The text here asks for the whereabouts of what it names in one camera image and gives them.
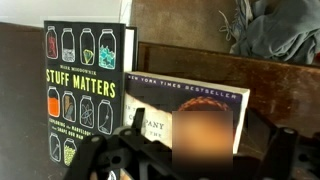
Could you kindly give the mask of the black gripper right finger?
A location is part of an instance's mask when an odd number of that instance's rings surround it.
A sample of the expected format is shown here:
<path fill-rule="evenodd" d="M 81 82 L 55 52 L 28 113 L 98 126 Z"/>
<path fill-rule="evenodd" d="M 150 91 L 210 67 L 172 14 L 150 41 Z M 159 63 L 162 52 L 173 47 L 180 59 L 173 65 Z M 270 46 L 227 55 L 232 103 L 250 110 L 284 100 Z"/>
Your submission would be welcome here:
<path fill-rule="evenodd" d="M 263 152 L 254 180 L 290 180 L 298 132 L 277 127 L 256 109 L 246 110 L 249 138 Z"/>

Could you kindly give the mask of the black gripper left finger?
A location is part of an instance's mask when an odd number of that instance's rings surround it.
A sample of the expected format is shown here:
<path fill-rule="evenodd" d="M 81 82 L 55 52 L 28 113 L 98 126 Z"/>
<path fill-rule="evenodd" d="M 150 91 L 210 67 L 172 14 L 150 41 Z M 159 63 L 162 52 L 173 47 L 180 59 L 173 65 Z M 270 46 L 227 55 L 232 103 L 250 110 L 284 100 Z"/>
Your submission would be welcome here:
<path fill-rule="evenodd" d="M 67 169 L 63 180 L 108 180 L 102 155 L 111 146 L 111 138 L 102 135 L 85 137 Z"/>

